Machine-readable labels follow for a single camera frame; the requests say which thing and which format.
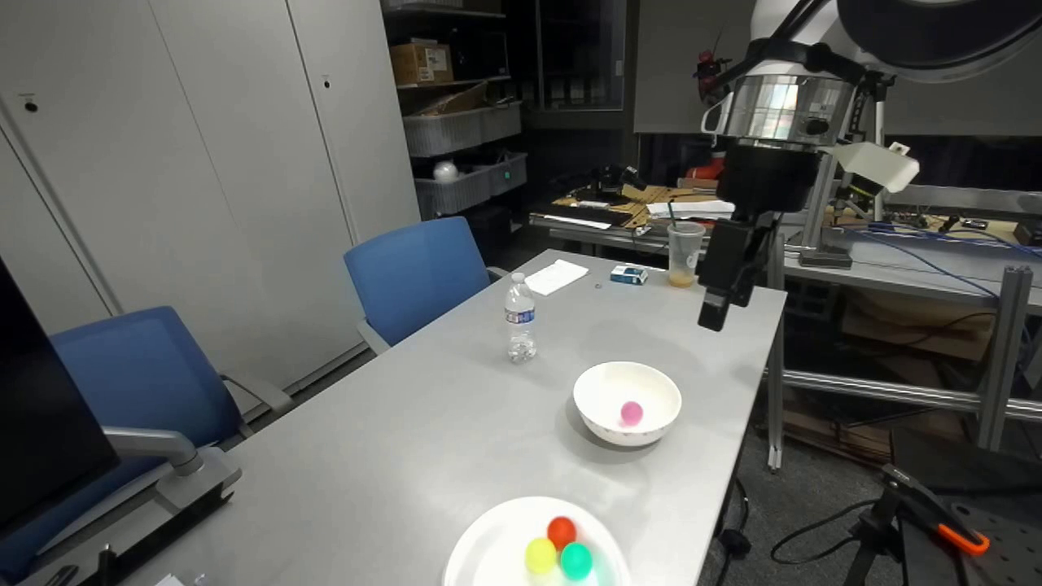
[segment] plastic cup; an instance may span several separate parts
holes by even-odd
[[[691,287],[695,282],[695,267],[702,249],[705,226],[697,222],[670,224],[669,231],[669,284],[673,287]]]

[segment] gray wall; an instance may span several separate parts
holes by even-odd
[[[754,0],[642,0],[637,56],[638,132],[698,132],[704,107],[692,73],[698,53],[740,60],[749,42]],[[887,102],[887,132],[897,135],[1042,136],[1033,102],[1042,78],[1042,42],[983,75],[945,84],[898,79]]]

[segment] plastic water bottle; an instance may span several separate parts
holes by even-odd
[[[532,337],[532,326],[536,321],[536,299],[531,290],[524,284],[524,273],[511,275],[514,285],[506,292],[506,329],[510,335],[510,345],[506,355],[511,362],[520,364],[536,356],[536,339]]]

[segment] pink ball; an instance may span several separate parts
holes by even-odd
[[[641,404],[634,400],[627,400],[622,406],[623,424],[636,425],[637,423],[640,423],[641,419],[643,418],[644,418],[644,408],[641,407]]]

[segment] white bowl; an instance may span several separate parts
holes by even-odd
[[[680,389],[669,377],[637,362],[605,362],[590,368],[572,390],[582,421],[600,439],[616,445],[646,445],[662,439],[680,413]],[[644,417],[622,422],[622,406],[637,401]]]
[[[550,519],[575,523],[577,541],[593,554],[593,571],[580,581],[565,578],[561,566],[532,575],[524,565],[528,542],[546,537]],[[501,503],[471,524],[456,542],[442,586],[630,586],[629,568],[612,533],[585,509],[549,496]]]

